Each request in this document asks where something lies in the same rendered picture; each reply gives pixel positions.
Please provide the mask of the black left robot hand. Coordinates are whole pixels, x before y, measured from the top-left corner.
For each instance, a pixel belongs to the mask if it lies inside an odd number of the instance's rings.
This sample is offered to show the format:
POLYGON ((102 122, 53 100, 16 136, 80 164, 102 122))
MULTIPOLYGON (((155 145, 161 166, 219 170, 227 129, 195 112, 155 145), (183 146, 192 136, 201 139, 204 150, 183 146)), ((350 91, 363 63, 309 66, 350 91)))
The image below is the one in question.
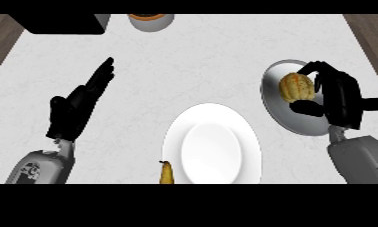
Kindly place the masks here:
POLYGON ((98 100, 114 79, 114 58, 109 57, 98 67, 87 83, 80 85, 68 97, 50 99, 50 126, 46 137, 75 141, 81 135, 98 100))

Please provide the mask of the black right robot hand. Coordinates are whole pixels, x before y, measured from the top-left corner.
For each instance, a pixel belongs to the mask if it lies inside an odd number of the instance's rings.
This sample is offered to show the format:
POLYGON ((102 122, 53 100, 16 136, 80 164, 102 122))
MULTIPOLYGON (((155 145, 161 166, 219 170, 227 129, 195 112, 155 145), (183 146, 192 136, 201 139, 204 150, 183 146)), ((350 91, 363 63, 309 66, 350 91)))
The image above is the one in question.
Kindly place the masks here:
POLYGON ((323 104, 310 100, 297 100, 291 110, 315 117, 326 117, 328 123, 343 128, 360 129, 365 111, 378 111, 378 98, 363 98, 357 80, 326 62, 315 61, 298 70, 298 74, 318 72, 315 91, 322 92, 323 104))

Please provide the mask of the yellow orange squash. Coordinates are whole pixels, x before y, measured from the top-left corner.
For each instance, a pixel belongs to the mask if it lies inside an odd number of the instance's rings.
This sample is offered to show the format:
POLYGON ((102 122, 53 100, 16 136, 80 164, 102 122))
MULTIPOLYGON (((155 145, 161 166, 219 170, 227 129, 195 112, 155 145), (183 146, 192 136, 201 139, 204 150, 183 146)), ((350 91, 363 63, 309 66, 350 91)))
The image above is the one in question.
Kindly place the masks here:
POLYGON ((315 99, 315 85, 312 79, 298 73, 290 73, 279 81, 279 93, 288 103, 315 99))

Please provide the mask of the grey metal pan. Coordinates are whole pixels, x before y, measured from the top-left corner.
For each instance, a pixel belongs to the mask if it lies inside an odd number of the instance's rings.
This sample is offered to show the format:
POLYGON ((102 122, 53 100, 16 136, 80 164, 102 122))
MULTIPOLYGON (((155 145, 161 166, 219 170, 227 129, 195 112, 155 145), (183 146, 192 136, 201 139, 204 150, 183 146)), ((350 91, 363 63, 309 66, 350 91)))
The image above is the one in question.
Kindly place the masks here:
POLYGON ((272 118, 287 130, 304 136, 323 136, 328 134, 329 127, 326 117, 295 113, 279 93, 281 79, 288 73, 297 72, 304 65, 304 61, 288 59, 269 66, 261 78, 261 100, 272 118))

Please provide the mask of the white plate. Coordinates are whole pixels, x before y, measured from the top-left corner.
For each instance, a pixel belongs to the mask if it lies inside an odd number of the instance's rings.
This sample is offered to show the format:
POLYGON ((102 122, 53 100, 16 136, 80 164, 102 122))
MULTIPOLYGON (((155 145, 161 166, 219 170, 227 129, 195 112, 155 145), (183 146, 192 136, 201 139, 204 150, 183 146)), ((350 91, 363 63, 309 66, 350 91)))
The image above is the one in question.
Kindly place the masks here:
POLYGON ((177 184, 260 183, 257 135, 242 115, 222 104, 198 104, 180 113, 165 134, 163 159, 177 184))

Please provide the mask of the black appliance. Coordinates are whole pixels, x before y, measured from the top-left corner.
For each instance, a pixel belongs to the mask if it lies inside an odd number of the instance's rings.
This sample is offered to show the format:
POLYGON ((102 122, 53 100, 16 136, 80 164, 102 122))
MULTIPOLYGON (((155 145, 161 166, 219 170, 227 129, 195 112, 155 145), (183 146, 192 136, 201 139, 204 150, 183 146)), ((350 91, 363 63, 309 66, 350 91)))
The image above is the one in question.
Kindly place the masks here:
POLYGON ((109 14, 10 14, 33 34, 101 35, 106 31, 109 14))

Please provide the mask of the yellow pear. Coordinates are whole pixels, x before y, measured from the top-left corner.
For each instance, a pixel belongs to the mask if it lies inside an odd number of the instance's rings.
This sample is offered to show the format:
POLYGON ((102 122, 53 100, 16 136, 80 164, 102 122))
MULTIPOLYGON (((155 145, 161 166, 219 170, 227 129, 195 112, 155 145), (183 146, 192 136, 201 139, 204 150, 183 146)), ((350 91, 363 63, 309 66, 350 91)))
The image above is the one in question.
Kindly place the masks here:
POLYGON ((161 184, 173 184, 174 183, 174 176, 173 176, 173 167, 168 161, 161 161, 163 169, 161 169, 161 177, 160 183, 161 184))

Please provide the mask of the grey cup with orange rim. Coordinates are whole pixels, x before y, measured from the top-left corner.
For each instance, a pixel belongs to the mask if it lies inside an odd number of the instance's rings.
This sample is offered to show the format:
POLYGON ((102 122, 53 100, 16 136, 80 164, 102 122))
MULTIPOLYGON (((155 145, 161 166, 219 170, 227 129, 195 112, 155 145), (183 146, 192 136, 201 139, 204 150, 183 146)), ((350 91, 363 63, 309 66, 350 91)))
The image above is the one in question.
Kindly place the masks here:
POLYGON ((136 14, 129 15, 129 19, 134 28, 143 32, 158 32, 165 29, 174 20, 173 14, 155 14, 140 16, 136 14))

